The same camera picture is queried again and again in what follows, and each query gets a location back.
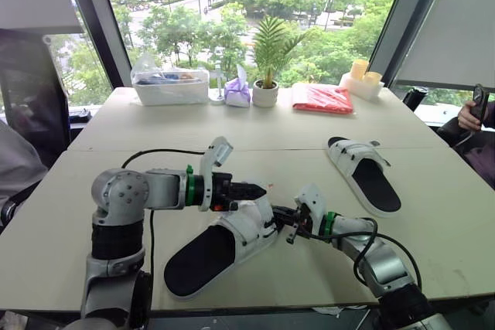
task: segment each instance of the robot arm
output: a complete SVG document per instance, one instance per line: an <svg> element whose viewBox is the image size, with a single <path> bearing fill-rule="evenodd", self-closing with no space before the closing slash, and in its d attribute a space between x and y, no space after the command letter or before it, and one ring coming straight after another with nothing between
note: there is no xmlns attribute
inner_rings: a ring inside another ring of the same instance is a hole
<svg viewBox="0 0 495 330"><path fill-rule="evenodd" d="M264 190L232 183L232 175L212 172L232 151L223 137L205 151L199 175L193 169L153 169L135 172L123 168L101 173L91 188L97 204L93 214L92 249L87 257L82 318L105 318L117 327L144 325L151 306L152 282L141 270L145 209L200 211L236 210L239 196L257 198Z"/></svg>
<svg viewBox="0 0 495 330"><path fill-rule="evenodd" d="M144 210L183 209L197 205L200 211L237 209L239 200L256 200L265 190L256 185L231 182L232 175L212 172L221 166L232 147L217 138L206 150L199 175L186 171L153 169L144 173L123 168L99 175L91 194L97 203L93 214L92 250L87 257L86 281L81 320L65 330L139 328L149 316L152 279L141 270ZM326 204L314 185L306 186L295 199L297 209L274 207L275 222L281 229L292 226L288 242L296 236L320 236L350 259L363 252L373 230L365 219L352 219L326 213ZM368 233L328 240L341 233ZM412 276L395 252L380 238L360 259L359 272L381 303L382 315L396 329L449 330L436 315Z"/></svg>
<svg viewBox="0 0 495 330"><path fill-rule="evenodd" d="M352 261L365 249L373 223L362 218L346 218L337 213L326 213L326 203L315 185L307 185L295 198L297 209L275 206L278 228L292 227L287 242L296 236L318 237L341 250ZM357 236L326 239L329 235L366 233ZM442 315L436 314L423 295L402 259L380 237L375 237L358 271L371 293L380 302L382 319L390 328L400 330L450 330Z"/></svg>

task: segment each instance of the green ring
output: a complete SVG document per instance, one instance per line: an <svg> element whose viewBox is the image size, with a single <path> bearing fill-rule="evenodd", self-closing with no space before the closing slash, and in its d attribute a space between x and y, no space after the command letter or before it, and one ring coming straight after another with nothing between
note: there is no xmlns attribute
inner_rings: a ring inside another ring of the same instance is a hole
<svg viewBox="0 0 495 330"><path fill-rule="evenodd" d="M187 173L187 191L186 191L186 206L191 206L194 200L194 174L193 167L189 165L186 170Z"/></svg>
<svg viewBox="0 0 495 330"><path fill-rule="evenodd" d="M328 212L326 214L326 222L325 222L325 236L330 235L332 232L333 220L335 219L335 212Z"/></svg>

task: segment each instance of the white flower pot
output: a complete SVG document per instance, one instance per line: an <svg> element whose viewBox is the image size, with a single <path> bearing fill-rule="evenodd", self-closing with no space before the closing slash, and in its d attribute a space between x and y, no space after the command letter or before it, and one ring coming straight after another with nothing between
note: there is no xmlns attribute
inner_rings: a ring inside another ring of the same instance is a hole
<svg viewBox="0 0 495 330"><path fill-rule="evenodd" d="M258 107L274 107L277 103L278 84L274 81L274 87L263 89L262 81L257 80L253 84L253 104Z"/></svg>

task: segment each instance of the potted plant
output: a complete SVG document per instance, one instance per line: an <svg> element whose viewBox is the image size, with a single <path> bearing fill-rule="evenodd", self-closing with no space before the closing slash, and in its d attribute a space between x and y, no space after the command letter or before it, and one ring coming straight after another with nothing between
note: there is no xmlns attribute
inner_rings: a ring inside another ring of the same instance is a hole
<svg viewBox="0 0 495 330"><path fill-rule="evenodd" d="M253 104L258 107L273 107L277 102L278 84L274 75L291 59L290 52L304 39L306 34L288 37L282 19L266 16L254 36L254 61L262 79L253 85Z"/></svg>

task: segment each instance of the black cable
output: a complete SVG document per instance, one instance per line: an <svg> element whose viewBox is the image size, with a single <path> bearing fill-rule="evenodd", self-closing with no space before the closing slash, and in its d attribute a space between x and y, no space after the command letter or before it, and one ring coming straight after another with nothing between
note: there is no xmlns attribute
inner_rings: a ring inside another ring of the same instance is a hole
<svg viewBox="0 0 495 330"><path fill-rule="evenodd" d="M127 165L129 165L129 162L131 162L132 160L138 158L139 156L143 156L143 155L146 155L146 154L151 154L153 152L176 152L176 153L179 153L179 154L204 155L204 152L198 152L198 151L176 150L174 148L155 148L155 149L152 149L152 150L145 150L145 151L136 152L135 154L133 154L133 156L131 156L130 158L128 158L124 162L124 164L122 164L121 168L125 168Z"/></svg>
<svg viewBox="0 0 495 330"><path fill-rule="evenodd" d="M153 283L155 282L155 225L153 220L155 218L155 210L149 213L149 234L151 240L151 248L149 253L149 275L152 281L152 293L153 293Z"/></svg>
<svg viewBox="0 0 495 330"><path fill-rule="evenodd" d="M343 239L344 237L363 236L363 235L364 236L371 236L373 234L372 232L366 231L366 232L347 232L347 233L338 233L335 235L319 236L319 235L313 235L312 233L309 233L302 226L300 226L300 229L307 237L311 237L312 239L326 241L326 242L328 242L328 240ZM399 243L396 239L394 239L390 236L384 235L383 233L377 233L376 237L380 237L382 239L386 239L386 240L390 241L391 243L394 243L405 253L405 255L408 256L409 260L411 261L412 267L415 270L416 283L418 284L419 290L421 290L422 289L421 274L419 273L418 265L416 264L416 261L415 261L414 257L412 256L412 254L409 253L409 250L404 245Z"/></svg>
<svg viewBox="0 0 495 330"><path fill-rule="evenodd" d="M155 148L152 150L145 150L145 151L140 151L136 152L128 158L124 164L122 164L121 168L125 169L129 163L135 159L137 159L140 156L146 155L146 154L151 154L153 152L175 152L179 154L191 154L191 155L204 155L204 152L198 152L198 151L188 151L188 150L176 150L174 148ZM155 210L152 210L149 213L149 234L150 234L150 240L151 240L151 248L150 248L150 254L149 254L149 276L151 278L151 297L153 297L153 283L155 282L155 225L153 223L153 220L155 218Z"/></svg>
<svg viewBox="0 0 495 330"><path fill-rule="evenodd" d="M368 250L371 248L371 245L373 244L374 242L374 239L375 237L377 236L377 233L378 233L378 223L376 220L374 220L373 218L363 218L365 220L369 220L370 222L373 223L373 232L372 234L370 235L370 238L368 239L368 242L366 243L366 246L364 247L364 249L362 249L362 251L359 253L359 255L356 257L356 259L354 260L354 265L353 265L353 272L354 272L354 276L356 277L356 279L363 285L366 285L366 281L361 278L361 276L359 275L359 272L358 272L358 268L359 268L359 264L361 263L362 259L364 258L364 255L368 252Z"/></svg>

